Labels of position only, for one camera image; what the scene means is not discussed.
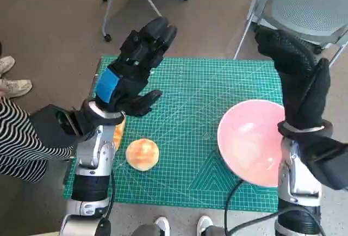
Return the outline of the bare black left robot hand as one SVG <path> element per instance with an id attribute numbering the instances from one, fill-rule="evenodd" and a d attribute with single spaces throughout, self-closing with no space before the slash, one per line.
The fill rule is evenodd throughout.
<path id="1" fill-rule="evenodd" d="M 157 17 L 139 31 L 133 30 L 120 48 L 119 56 L 101 74 L 96 87 L 96 105 L 110 113 L 144 116 L 160 98 L 160 90 L 140 95 L 152 69 L 164 59 L 177 35 L 177 27 Z"/>

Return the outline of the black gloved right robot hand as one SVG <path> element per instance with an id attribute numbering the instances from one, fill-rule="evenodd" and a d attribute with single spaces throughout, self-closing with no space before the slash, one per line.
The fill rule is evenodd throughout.
<path id="1" fill-rule="evenodd" d="M 286 123 L 299 130 L 322 127 L 331 85 L 329 61 L 317 61 L 300 39 L 283 30 L 259 28 L 255 40 L 280 77 Z"/>

